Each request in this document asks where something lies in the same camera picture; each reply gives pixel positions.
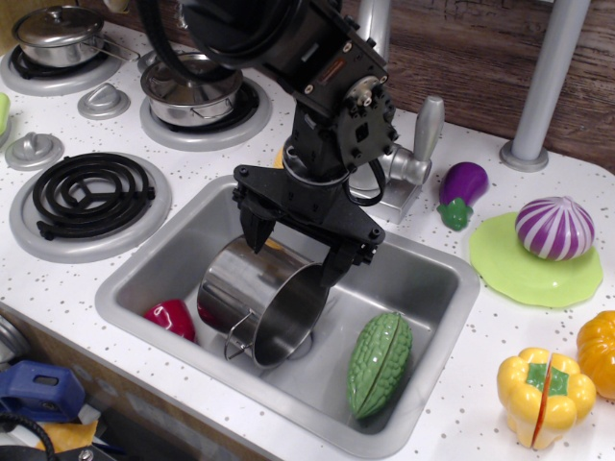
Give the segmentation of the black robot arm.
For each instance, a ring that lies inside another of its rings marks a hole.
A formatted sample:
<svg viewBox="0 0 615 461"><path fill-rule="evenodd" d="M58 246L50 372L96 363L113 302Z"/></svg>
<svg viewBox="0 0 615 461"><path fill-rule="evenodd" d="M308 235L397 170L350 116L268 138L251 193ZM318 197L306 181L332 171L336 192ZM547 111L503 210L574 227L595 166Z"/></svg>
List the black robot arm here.
<svg viewBox="0 0 615 461"><path fill-rule="evenodd" d="M294 98L282 167L237 166L234 200L254 251L277 223L325 244L320 282L326 287L369 262L384 239L366 214L369 201L351 194L350 178L368 165L384 186L380 159L397 139L384 59L340 9L337 1L185 1L187 30L214 63L196 74L173 51L160 5L137 5L160 60L185 79L210 83L250 67Z"/></svg>

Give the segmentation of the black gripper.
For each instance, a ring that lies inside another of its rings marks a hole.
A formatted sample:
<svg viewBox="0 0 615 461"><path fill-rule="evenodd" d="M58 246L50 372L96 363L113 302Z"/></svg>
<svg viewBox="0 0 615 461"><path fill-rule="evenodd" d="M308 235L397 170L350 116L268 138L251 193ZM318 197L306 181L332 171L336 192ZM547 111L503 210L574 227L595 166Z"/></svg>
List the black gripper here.
<svg viewBox="0 0 615 461"><path fill-rule="evenodd" d="M276 224L321 242L330 249L320 285L335 286L352 265L368 264L384 230L352 202L342 182L313 184L286 169L239 165L234 169L240 223L248 247L258 254Z"/></svg>

